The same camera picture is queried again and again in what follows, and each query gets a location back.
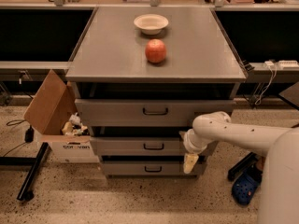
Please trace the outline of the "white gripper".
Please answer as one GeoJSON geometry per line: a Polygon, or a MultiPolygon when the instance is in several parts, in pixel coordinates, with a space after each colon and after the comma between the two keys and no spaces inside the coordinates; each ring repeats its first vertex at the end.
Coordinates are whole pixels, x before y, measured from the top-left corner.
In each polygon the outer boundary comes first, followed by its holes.
{"type": "Polygon", "coordinates": [[[179,131],[178,133],[181,139],[183,139],[183,145],[189,152],[184,155],[183,163],[183,172],[189,174],[199,159],[197,154],[202,153],[206,149],[208,141],[198,136],[193,129],[189,129],[187,132],[179,131]]]}

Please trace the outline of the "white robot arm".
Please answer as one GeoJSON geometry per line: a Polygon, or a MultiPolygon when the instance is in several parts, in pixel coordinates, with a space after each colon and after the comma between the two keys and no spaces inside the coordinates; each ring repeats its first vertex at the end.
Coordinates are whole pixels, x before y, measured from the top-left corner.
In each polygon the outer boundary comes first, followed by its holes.
{"type": "Polygon", "coordinates": [[[299,128],[235,124],[224,112],[198,116],[180,134],[187,156],[223,141],[265,157],[258,224],[299,224],[299,128]]]}

